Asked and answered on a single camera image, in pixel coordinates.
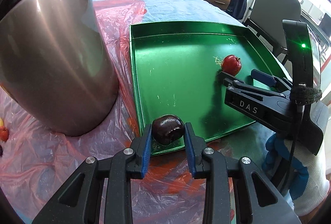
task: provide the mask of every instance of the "navy bag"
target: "navy bag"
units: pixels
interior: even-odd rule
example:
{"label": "navy bag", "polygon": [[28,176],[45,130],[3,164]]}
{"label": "navy bag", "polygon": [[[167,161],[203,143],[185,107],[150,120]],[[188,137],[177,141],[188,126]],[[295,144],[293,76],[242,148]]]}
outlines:
{"label": "navy bag", "polygon": [[230,0],[230,4],[226,12],[237,20],[244,18],[247,8],[247,0]]}

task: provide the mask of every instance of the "blue gripper pad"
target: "blue gripper pad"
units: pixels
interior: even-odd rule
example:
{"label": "blue gripper pad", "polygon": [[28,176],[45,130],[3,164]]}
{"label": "blue gripper pad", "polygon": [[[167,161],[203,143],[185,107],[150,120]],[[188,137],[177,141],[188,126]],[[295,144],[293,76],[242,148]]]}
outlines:
{"label": "blue gripper pad", "polygon": [[260,72],[256,69],[253,69],[251,71],[251,77],[262,84],[268,86],[268,87],[275,87],[276,86],[276,80],[273,78],[273,76],[268,75],[264,72]]}
{"label": "blue gripper pad", "polygon": [[188,164],[188,170],[192,174],[192,177],[194,178],[196,175],[196,163],[195,163],[195,153],[190,137],[190,133],[187,129],[187,125],[185,124],[185,134],[184,134],[184,145],[185,145],[185,151],[186,151],[186,158],[187,158],[187,164]]}
{"label": "blue gripper pad", "polygon": [[151,158],[152,152],[152,128],[150,128],[146,140],[146,146],[141,157],[141,177],[144,178],[148,170],[149,159]]}

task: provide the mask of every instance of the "gray chair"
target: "gray chair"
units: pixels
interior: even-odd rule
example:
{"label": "gray chair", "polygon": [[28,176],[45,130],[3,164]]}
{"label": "gray chair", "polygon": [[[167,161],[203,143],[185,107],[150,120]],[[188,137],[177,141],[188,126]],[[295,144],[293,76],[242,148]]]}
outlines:
{"label": "gray chair", "polygon": [[256,0],[251,16],[244,22],[257,31],[272,45],[272,53],[279,56],[287,53],[286,39],[283,30],[283,19],[300,21],[301,5],[298,0]]}

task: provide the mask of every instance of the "das logo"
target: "das logo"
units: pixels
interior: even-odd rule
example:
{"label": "das logo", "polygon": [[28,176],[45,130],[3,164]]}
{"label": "das logo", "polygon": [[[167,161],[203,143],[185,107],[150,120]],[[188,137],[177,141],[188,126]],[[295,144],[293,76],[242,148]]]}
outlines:
{"label": "das logo", "polygon": [[245,108],[248,111],[251,111],[252,110],[252,112],[254,114],[256,114],[257,111],[258,111],[257,107],[251,107],[249,104],[248,105],[245,105],[245,103],[243,101],[240,101],[240,107],[243,107],[243,108]]}

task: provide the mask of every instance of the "white glove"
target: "white glove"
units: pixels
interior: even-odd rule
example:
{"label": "white glove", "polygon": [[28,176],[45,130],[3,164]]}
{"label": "white glove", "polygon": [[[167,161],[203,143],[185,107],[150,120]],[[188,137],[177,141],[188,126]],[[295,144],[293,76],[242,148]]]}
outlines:
{"label": "white glove", "polygon": [[[269,151],[262,165],[265,171],[273,168],[278,155],[289,159],[292,141],[271,136],[265,144]],[[294,212],[304,216],[314,210],[327,196],[330,183],[326,179],[324,141],[317,156],[310,153],[300,142],[296,143],[292,167],[297,172],[290,185]]]}

